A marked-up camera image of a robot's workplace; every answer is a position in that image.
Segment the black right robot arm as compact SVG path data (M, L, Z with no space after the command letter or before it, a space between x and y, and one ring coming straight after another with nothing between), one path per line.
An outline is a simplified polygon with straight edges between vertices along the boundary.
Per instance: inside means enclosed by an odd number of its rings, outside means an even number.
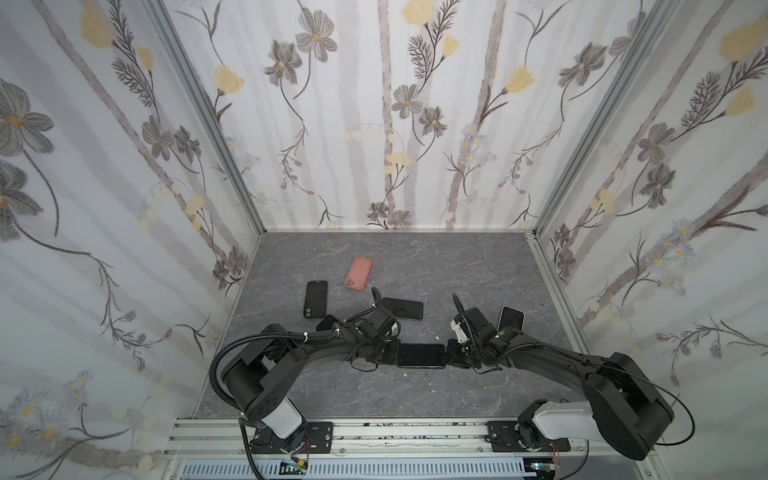
M567 387L583 401L534 401L518 417L517 438L533 449L549 440L602 441L631 460L645 459L661 445L674 420L669 392L650 381L629 356L588 355L538 340L520 319L496 329L477 308L456 306L457 339L448 364L494 372L525 370Z

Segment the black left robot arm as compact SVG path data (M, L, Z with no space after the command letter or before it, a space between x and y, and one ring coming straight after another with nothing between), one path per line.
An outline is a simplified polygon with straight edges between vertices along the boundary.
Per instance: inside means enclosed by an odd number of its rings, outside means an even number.
M287 395L305 367L320 361L379 360L395 340L390 331L396 323L390 310L376 305L328 331L292 332L271 324L222 347L211 361L208 381L247 425L261 423L285 442L301 440L306 420Z

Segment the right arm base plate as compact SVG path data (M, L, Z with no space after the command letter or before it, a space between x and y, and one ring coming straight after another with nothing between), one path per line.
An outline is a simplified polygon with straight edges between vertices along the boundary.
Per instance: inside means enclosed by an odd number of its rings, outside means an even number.
M547 439L532 422L489 421L486 426L486 441L495 453L554 453L571 450L567 439Z

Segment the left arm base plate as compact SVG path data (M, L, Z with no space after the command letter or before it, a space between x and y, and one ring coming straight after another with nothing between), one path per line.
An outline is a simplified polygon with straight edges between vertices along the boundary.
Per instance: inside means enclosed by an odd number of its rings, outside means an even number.
M250 438L249 447L253 454L329 454L333 430L332 422L305 422L287 439L281 439L263 426Z

